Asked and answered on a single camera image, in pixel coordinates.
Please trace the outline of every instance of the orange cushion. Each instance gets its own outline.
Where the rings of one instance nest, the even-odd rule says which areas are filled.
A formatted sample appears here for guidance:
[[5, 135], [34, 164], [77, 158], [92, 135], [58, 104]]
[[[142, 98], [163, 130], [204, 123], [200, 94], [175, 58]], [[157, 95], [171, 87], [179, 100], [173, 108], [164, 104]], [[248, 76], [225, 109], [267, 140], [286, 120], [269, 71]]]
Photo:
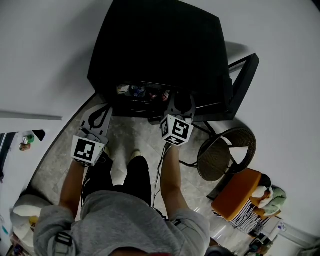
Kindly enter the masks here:
[[212, 209], [227, 221], [232, 221], [256, 190], [260, 179], [260, 172], [248, 168], [235, 174], [212, 202]]

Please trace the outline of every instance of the gray floor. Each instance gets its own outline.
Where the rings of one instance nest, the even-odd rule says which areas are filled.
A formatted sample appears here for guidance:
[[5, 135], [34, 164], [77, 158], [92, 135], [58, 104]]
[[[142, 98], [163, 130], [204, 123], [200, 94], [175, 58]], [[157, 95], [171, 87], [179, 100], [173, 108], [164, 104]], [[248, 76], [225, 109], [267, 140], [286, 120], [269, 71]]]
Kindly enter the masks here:
[[[99, 96], [93, 98], [85, 108], [66, 127], [65, 131], [52, 146], [35, 174], [31, 186], [43, 193], [53, 204], [59, 202], [60, 192], [71, 163], [71, 145], [73, 135], [77, 133], [83, 113], [91, 107], [102, 103]], [[129, 118], [113, 116], [109, 131], [108, 148], [113, 159], [111, 172], [115, 185], [122, 184], [127, 173], [127, 164], [134, 149], [140, 149], [149, 165], [152, 192], [154, 191], [157, 167], [165, 143], [161, 140], [159, 125], [150, 125], [144, 118]], [[208, 139], [208, 135], [198, 129], [194, 129], [190, 141], [180, 147], [180, 159], [187, 163], [197, 160], [198, 150], [202, 143]], [[206, 198], [217, 182], [203, 180], [197, 169], [181, 165], [182, 193], [189, 207], [206, 217], [211, 216], [210, 200]], [[161, 195], [155, 200], [155, 207], [166, 214]]]

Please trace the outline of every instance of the person's left arm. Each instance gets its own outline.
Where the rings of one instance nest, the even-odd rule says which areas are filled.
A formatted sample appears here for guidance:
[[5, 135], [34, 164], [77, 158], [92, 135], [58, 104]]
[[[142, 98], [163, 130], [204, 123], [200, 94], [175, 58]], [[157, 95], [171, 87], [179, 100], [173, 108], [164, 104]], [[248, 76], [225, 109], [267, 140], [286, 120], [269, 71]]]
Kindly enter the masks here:
[[78, 213], [84, 171], [82, 164], [73, 161], [62, 187], [59, 206], [47, 206], [41, 210], [33, 238], [37, 255], [47, 255], [50, 239], [59, 232], [71, 230]]

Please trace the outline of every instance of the gray t-shirt sleeve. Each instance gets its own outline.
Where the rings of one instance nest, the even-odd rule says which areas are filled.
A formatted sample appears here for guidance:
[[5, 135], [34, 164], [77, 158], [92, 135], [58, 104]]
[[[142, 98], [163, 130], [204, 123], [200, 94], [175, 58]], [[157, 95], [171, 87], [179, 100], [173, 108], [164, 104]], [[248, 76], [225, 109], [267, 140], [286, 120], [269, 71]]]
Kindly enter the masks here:
[[193, 256], [204, 256], [210, 243], [210, 223], [201, 214], [191, 209], [179, 209], [170, 218], [171, 222], [180, 221], [176, 225], [184, 235]]
[[33, 245], [36, 255], [48, 255], [48, 244], [59, 232], [71, 229], [75, 222], [72, 212], [62, 206], [51, 205], [43, 208], [35, 225]]

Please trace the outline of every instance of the gray shirt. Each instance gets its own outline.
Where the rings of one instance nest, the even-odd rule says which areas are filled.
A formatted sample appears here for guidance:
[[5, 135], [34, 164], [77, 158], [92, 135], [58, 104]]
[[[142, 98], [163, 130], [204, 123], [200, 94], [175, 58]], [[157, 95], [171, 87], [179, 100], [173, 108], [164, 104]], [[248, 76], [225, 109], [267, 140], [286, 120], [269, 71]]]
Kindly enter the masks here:
[[179, 209], [165, 221], [143, 200], [120, 192], [98, 191], [89, 195], [81, 221], [61, 206], [42, 209], [34, 231], [38, 255], [50, 255], [49, 241], [59, 232], [72, 237], [77, 255], [108, 256], [131, 247], [147, 253], [203, 256], [209, 246], [209, 222], [190, 209]]

